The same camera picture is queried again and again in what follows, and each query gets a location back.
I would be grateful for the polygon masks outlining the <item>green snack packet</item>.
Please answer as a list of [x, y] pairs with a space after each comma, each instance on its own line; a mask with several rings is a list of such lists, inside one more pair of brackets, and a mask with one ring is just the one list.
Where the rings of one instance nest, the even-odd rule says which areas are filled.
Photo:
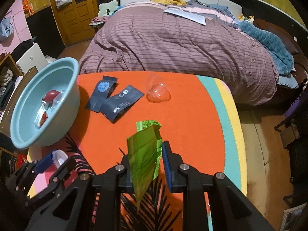
[[127, 138], [130, 174], [138, 208], [151, 182], [159, 174], [163, 144], [160, 128], [161, 124], [154, 120], [138, 121], [136, 133]]

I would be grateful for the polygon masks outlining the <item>large dark blue pouch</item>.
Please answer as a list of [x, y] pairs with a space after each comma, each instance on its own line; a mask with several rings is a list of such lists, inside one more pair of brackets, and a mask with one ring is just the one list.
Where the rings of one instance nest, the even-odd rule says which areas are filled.
[[117, 121], [127, 109], [144, 96], [144, 93], [132, 85], [116, 95], [107, 98], [101, 105], [100, 112], [112, 123]]

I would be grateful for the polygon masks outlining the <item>small dark blue pouch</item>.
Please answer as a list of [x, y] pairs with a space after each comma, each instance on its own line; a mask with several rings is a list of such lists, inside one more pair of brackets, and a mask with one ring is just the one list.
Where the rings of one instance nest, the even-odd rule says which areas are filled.
[[93, 112], [99, 113], [103, 102], [114, 91], [116, 83], [116, 77], [103, 76], [102, 80], [97, 83], [85, 108]]

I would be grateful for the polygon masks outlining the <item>clear plastic cup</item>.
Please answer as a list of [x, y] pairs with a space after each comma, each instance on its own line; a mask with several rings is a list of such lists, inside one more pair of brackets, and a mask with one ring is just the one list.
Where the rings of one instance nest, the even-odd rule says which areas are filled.
[[146, 86], [146, 99], [151, 103], [167, 102], [171, 99], [169, 85], [157, 74], [150, 74]]

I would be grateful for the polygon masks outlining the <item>clear bottle in basin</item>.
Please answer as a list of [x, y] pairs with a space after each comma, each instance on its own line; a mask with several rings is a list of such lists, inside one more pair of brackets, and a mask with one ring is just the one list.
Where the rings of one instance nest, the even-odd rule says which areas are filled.
[[65, 90], [59, 91], [58, 96], [50, 104], [41, 101], [33, 122], [36, 129], [40, 129], [49, 116], [59, 107], [61, 101], [63, 100], [64, 93]]

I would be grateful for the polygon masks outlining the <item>light blue plastic basin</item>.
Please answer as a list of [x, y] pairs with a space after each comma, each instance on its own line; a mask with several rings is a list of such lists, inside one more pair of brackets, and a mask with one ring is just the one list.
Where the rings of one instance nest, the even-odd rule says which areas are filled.
[[78, 74], [77, 60], [66, 57], [44, 67], [26, 85], [10, 122], [17, 149], [50, 146], [66, 135], [80, 105]]

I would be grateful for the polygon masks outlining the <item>red item in basin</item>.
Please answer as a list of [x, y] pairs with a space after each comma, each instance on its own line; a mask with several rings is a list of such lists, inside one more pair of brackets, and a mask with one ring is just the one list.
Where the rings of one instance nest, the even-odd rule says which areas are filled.
[[42, 101], [44, 101], [45, 103], [50, 104], [58, 96], [58, 94], [59, 94], [59, 91], [51, 90], [42, 98]]

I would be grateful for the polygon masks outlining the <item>colourful beach towel mat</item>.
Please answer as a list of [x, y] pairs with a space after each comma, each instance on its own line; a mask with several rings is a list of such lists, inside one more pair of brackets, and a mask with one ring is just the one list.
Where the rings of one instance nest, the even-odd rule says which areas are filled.
[[143, 93], [132, 107], [109, 121], [86, 108], [102, 73], [81, 74], [81, 101], [72, 128], [59, 142], [30, 148], [27, 159], [39, 160], [53, 150], [76, 159], [74, 175], [102, 174], [130, 158], [151, 157], [154, 180], [144, 187], [140, 203], [121, 194], [122, 230], [181, 230], [183, 196], [166, 184], [162, 144], [170, 143], [184, 162], [205, 174], [225, 173], [247, 192], [247, 168], [242, 128], [233, 97], [219, 79], [176, 73], [116, 71], [115, 93], [131, 85]]

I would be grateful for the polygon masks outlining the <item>white laptop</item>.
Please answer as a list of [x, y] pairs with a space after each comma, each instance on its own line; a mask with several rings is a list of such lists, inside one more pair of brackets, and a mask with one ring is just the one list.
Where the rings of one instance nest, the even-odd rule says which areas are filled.
[[48, 65], [48, 62], [39, 45], [35, 43], [19, 60], [17, 60], [16, 64], [25, 74], [33, 67], [36, 67], [37, 70], [40, 71]]

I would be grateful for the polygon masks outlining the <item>wooden door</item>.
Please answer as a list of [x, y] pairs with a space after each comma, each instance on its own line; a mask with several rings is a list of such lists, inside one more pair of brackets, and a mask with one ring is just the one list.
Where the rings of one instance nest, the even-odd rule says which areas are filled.
[[98, 15], [97, 0], [72, 0], [61, 8], [57, 8], [55, 0], [50, 0], [50, 4], [66, 47], [94, 37], [95, 30], [89, 24]]

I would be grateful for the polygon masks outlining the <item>blue fluffy blanket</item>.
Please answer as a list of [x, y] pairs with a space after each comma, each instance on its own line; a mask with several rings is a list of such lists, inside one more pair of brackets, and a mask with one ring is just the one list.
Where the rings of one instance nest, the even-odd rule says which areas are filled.
[[280, 37], [267, 30], [257, 28], [246, 20], [240, 21], [238, 27], [242, 32], [257, 40], [269, 51], [276, 64], [278, 74], [288, 76], [291, 73], [294, 67], [294, 58], [286, 49]]

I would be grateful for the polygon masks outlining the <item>white paper envelope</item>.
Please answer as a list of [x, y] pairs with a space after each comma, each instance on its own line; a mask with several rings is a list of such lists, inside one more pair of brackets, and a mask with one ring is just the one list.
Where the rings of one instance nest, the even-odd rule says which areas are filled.
[[188, 19], [190, 21], [196, 22], [196, 23], [201, 24], [203, 26], [206, 25], [206, 19], [202, 15], [197, 15], [197, 14], [193, 14], [193, 13], [190, 13], [190, 12], [185, 12], [185, 11], [180, 10], [180, 9], [165, 9], [163, 12], [167, 13], [167, 14], [172, 14], [172, 15], [175, 15], [175, 16], [179, 16], [179, 17]]

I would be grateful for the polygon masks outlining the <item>yellow cloth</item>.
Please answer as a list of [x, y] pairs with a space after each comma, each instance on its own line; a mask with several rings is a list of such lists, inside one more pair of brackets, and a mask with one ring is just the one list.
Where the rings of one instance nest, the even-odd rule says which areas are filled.
[[150, 1], [162, 4], [162, 5], [186, 6], [187, 4], [184, 0], [150, 0]]

